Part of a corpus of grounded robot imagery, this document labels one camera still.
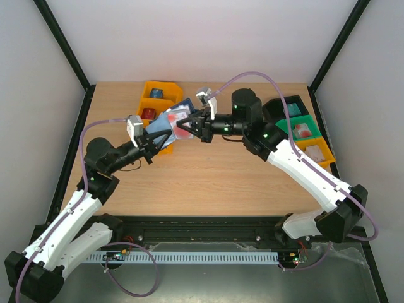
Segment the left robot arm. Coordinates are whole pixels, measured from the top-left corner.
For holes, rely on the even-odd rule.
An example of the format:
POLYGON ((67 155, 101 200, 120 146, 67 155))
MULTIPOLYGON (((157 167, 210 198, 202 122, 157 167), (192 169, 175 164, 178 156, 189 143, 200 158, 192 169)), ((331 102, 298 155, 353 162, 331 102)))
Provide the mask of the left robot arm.
POLYGON ((171 134, 170 130, 144 131, 117 148, 103 137, 89 142, 83 177, 66 207, 23 252, 11 252, 4 262, 16 295, 51 302, 89 255, 108 244, 122 245, 122 221, 112 215, 102 215, 85 232, 81 229, 115 191, 119 179, 114 172, 141 158, 152 163, 171 134))

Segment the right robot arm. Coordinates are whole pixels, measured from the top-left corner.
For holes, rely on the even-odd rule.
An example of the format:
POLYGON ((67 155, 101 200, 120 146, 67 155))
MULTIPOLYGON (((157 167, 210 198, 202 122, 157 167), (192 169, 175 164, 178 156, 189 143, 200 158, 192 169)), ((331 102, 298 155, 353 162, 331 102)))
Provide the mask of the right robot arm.
POLYGON ((319 203, 320 208, 301 214, 289 213, 277 225, 276 242, 291 246, 298 238, 322 235, 341 243, 352 236, 352 229, 364 214, 368 192, 360 184, 350 186, 329 174, 290 140, 285 131, 263 117, 261 100, 248 88, 236 90, 230 114, 219 114, 205 92, 198 97, 204 109, 177 122, 177 126, 202 142, 214 135, 241 136, 253 155, 289 175, 319 203))

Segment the blue leather card holder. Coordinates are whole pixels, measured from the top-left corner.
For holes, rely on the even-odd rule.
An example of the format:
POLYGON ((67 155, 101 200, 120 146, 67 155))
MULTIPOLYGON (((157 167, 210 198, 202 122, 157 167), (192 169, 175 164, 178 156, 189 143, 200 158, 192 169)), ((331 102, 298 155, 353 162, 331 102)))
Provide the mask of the blue leather card holder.
POLYGON ((186 130, 177 126, 177 121, 188 118, 190 114, 196 112, 196 109, 190 98, 186 98, 182 102, 170 107, 165 112, 161 113, 147 127, 147 133, 156 133, 159 131, 171 130, 172 134, 163 144, 163 149, 171 145, 176 140, 193 139, 193 135, 186 130))

